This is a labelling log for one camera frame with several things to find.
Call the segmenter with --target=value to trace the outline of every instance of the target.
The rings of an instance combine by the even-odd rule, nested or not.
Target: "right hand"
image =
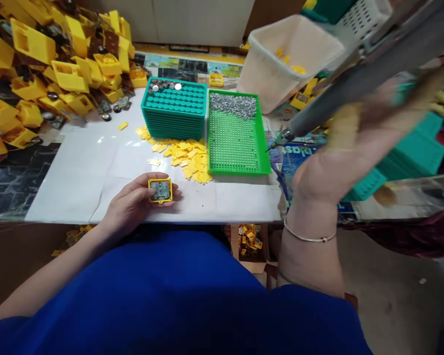
[[[362,104],[347,104],[335,113],[326,146],[296,171],[294,200],[337,204],[424,118],[444,85],[444,68],[428,74],[399,108],[390,106],[395,84],[390,79]]]

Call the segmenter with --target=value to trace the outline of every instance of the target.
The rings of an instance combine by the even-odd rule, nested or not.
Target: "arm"
[[[97,227],[38,270],[0,305],[0,320],[19,316],[32,317],[75,275],[135,230],[153,206],[173,205],[174,201],[163,205],[150,204],[148,201],[155,193],[154,189],[148,189],[148,179],[167,177],[164,173],[147,173],[126,185],[111,201],[106,215]],[[173,184],[173,194],[174,197],[181,196],[177,184]]]
[[[443,84],[444,70],[428,76],[401,109],[389,107],[393,82],[363,105],[343,106],[334,115],[327,145],[301,165],[293,180],[287,225],[298,236],[328,238],[337,229],[337,203],[423,117]],[[336,238],[305,242],[283,231],[278,285],[298,284],[343,298]]]

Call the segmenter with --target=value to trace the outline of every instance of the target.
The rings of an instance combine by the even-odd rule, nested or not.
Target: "left hand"
[[[163,204],[149,202],[148,199],[155,194],[155,190],[148,188],[148,180],[157,178],[168,178],[168,174],[145,173],[126,185],[110,202],[99,226],[119,240],[133,232],[147,217],[151,208],[174,205],[174,200]],[[172,187],[173,199],[180,197],[182,193],[178,190],[178,185],[173,183]]]

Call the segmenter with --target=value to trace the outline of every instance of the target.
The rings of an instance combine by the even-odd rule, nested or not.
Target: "white bucket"
[[[258,95],[262,113],[272,112],[344,51],[339,40],[301,15],[253,30],[248,41],[237,91]],[[276,56],[280,48],[288,63]],[[303,67],[306,74],[290,66]]]

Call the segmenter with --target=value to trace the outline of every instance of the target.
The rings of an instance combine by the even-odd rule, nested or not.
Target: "white plastic basket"
[[[363,41],[377,32],[391,13],[388,0],[358,0],[336,26],[351,29],[354,37]]]
[[[272,112],[344,51],[339,40],[301,15],[253,30],[248,41],[237,91],[258,95],[262,113]],[[287,64],[276,56],[279,48],[290,57]],[[306,74],[291,66],[303,67]]]

